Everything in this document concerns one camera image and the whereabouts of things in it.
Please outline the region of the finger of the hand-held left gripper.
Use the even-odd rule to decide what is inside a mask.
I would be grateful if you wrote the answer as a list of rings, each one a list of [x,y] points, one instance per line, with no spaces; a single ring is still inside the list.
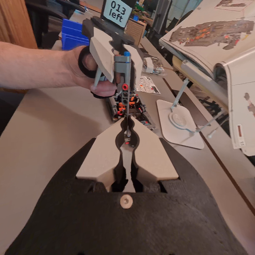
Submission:
[[[90,53],[100,71],[112,82],[114,79],[114,53],[112,37],[104,31],[94,27],[94,35],[90,39]]]
[[[135,69],[135,81],[140,81],[143,68],[144,54],[138,46],[126,44],[124,44],[123,46],[131,54],[131,60],[134,63]]]

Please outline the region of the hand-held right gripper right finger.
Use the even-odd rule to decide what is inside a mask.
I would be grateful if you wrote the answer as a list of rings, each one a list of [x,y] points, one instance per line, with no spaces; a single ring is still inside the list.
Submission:
[[[142,185],[177,180],[179,175],[160,138],[134,117],[129,118],[130,143],[134,147],[131,179]]]

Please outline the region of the grey lego cross-hole connector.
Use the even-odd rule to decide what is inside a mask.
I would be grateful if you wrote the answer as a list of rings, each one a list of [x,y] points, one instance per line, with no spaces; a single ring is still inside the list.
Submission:
[[[131,56],[129,52],[126,55],[114,56],[114,71],[122,74],[130,74],[131,71]]]

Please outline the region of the dark grey lego connector beam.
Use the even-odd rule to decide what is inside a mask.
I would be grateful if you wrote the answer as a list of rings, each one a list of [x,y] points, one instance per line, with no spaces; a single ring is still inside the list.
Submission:
[[[126,107],[129,103],[129,89],[128,91],[123,91],[121,90],[121,101],[122,101],[122,104]]]

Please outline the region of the grey lego wing panel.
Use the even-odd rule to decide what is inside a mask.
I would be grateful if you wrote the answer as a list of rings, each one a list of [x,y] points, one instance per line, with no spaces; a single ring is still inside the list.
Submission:
[[[129,130],[129,101],[130,101],[130,76],[131,76],[131,54],[128,51],[124,52],[123,55],[124,62],[121,62],[124,73],[121,73],[121,100],[122,104],[125,106],[125,124],[126,131],[125,143],[130,143],[131,132]]]

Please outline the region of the grey lego car model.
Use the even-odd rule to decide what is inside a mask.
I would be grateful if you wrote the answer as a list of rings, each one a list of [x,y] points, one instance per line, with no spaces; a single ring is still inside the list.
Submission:
[[[112,123],[116,123],[125,117],[126,108],[121,101],[121,92],[104,100]],[[151,131],[154,131],[156,128],[155,123],[146,110],[145,104],[142,103],[139,95],[134,92],[130,92],[129,116],[133,116]]]

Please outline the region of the person's left forearm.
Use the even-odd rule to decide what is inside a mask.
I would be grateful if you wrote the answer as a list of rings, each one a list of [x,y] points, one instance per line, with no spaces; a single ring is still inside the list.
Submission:
[[[28,49],[0,43],[0,87],[7,89],[75,87],[68,63],[73,51]]]

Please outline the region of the lego sticker sheet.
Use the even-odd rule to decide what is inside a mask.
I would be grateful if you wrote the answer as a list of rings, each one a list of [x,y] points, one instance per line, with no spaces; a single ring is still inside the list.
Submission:
[[[152,79],[147,76],[140,77],[140,80],[136,85],[136,91],[151,94],[161,94]]]

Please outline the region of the person's left hand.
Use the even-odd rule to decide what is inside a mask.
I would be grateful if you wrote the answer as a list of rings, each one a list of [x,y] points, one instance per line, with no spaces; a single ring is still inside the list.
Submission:
[[[70,74],[72,84],[89,89],[95,98],[109,98],[116,93],[116,84],[108,80],[99,81],[94,85],[98,65],[88,46],[65,51],[63,62]]]

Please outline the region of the clear plastic parts bags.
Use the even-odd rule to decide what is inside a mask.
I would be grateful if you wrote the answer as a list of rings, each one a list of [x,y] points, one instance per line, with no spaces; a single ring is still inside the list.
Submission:
[[[143,59],[142,72],[164,76],[165,68],[159,58],[150,56]]]

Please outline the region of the brown cardboard box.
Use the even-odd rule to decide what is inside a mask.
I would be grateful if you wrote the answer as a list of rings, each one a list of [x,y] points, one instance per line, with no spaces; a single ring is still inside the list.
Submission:
[[[132,18],[129,18],[125,32],[126,34],[133,37],[135,41],[135,46],[139,46],[142,37],[144,36],[144,32],[146,29],[147,23],[142,21],[135,21]]]

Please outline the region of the blue plastic bin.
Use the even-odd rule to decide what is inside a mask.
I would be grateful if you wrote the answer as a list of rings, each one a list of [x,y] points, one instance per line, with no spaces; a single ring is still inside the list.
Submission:
[[[82,24],[68,19],[63,19],[61,32],[62,35],[65,34],[80,38],[84,37],[82,34]]]

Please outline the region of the white book stand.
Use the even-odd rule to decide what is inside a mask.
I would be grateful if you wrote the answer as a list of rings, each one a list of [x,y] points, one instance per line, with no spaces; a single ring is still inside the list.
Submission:
[[[181,68],[187,72],[188,78],[194,78],[199,85],[202,85],[218,100],[222,110],[203,127],[197,128],[190,111],[179,105],[180,97],[189,83],[189,79],[186,78],[173,103],[164,100],[156,101],[162,134],[170,143],[203,149],[204,142],[199,132],[228,110],[228,93],[190,61],[182,61]]]

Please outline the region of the black chair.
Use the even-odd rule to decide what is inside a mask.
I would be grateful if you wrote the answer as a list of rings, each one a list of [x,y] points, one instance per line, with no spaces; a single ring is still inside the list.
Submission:
[[[49,31],[49,17],[58,19],[62,23],[63,19],[69,19],[75,10],[85,13],[85,8],[80,5],[80,1],[53,1],[61,6],[61,10],[59,10],[59,7],[57,9],[50,7],[49,2],[25,0],[30,23],[39,49],[51,49],[59,39],[60,31]]]

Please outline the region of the wooden post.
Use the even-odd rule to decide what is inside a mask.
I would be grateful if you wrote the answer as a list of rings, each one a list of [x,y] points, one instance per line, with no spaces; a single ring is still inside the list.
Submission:
[[[0,1],[0,41],[37,49],[24,0]]]

